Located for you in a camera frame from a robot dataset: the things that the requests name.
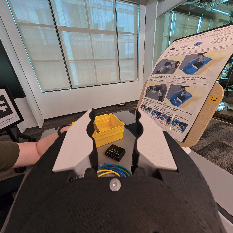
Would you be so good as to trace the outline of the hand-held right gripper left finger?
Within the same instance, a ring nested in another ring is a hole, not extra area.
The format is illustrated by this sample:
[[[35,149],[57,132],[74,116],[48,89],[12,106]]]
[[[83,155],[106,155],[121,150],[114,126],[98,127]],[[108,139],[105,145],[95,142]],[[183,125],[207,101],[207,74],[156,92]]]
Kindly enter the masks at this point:
[[[87,168],[98,170],[98,152],[94,133],[95,109],[89,109],[66,132],[53,172],[73,170],[84,176]]]

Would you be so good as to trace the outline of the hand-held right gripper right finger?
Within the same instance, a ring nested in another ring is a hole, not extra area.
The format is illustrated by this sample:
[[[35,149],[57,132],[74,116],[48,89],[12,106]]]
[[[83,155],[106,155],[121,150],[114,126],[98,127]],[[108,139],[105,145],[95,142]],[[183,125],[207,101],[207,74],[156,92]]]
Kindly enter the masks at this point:
[[[176,171],[177,166],[162,128],[141,109],[136,110],[136,131],[131,171],[142,167],[146,173],[157,169]]]

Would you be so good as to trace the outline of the black ethernet switch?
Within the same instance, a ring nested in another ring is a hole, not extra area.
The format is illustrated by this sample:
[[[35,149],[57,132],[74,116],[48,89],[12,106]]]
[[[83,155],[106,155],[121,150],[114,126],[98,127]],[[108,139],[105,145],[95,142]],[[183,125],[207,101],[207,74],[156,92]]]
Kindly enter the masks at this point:
[[[126,150],[124,148],[121,148],[119,146],[116,146],[112,144],[106,151],[105,155],[108,156],[109,158],[115,160],[115,161],[120,161],[122,157],[125,155]]]

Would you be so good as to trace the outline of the person's left forearm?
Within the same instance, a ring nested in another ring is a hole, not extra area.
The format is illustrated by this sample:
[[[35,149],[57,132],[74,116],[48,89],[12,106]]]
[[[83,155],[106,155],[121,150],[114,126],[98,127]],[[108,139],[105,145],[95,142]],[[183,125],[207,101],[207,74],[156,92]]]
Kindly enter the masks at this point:
[[[39,159],[36,142],[0,141],[0,171],[34,165]]]

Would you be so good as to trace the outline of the person's left hand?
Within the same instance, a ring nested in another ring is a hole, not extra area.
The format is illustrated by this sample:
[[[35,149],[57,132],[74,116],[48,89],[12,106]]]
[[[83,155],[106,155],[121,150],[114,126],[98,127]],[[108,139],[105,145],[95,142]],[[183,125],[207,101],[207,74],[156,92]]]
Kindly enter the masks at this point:
[[[56,141],[56,139],[63,133],[66,132],[71,126],[61,126],[58,128],[57,132],[40,139],[38,142],[36,142],[36,148],[39,156],[41,157],[48,148]]]

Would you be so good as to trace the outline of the yellow plastic bin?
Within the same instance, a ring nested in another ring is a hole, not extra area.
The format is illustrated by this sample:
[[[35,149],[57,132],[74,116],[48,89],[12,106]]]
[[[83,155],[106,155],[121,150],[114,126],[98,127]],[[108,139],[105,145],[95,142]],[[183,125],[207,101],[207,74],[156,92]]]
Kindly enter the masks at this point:
[[[96,147],[100,147],[123,138],[124,123],[110,113],[95,117],[95,131],[92,137]]]

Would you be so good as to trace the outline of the black sign stand base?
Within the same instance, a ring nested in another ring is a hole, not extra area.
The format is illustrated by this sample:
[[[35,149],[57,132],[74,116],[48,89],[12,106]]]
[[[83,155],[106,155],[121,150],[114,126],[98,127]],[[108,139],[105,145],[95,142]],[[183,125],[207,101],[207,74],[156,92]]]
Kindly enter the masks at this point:
[[[26,139],[28,142],[36,142],[36,138],[21,133],[18,126],[8,128],[6,132],[13,142],[19,142],[19,138]]]

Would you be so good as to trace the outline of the black and white tag sign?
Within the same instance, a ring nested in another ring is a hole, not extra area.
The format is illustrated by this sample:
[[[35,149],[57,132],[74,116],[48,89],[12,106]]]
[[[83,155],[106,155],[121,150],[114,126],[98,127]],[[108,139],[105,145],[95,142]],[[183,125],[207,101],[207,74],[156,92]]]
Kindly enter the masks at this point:
[[[24,118],[6,85],[0,86],[0,132],[16,126]]]

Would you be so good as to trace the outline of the large window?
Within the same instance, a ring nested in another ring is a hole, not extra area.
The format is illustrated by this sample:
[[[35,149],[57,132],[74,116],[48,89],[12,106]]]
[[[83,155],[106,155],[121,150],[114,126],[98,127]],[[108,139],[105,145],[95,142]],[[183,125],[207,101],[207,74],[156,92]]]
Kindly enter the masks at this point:
[[[139,3],[7,3],[42,92],[138,80]]]

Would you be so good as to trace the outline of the black office chair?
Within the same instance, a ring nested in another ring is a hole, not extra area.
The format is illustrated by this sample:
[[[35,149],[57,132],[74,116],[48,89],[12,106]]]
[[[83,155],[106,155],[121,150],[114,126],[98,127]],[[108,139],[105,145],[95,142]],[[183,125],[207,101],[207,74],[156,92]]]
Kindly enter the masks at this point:
[[[224,89],[225,92],[227,92],[229,87],[231,85],[233,85],[233,67],[231,67],[228,70],[226,78],[227,78],[227,80],[225,80],[225,82],[223,83],[223,89]]]

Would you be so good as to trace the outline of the dark wall screen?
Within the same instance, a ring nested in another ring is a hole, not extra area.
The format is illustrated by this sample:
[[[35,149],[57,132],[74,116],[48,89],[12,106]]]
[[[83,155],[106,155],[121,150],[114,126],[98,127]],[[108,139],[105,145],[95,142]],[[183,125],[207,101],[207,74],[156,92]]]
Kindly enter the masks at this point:
[[[2,41],[0,41],[0,85],[6,85],[14,99],[26,97]]]

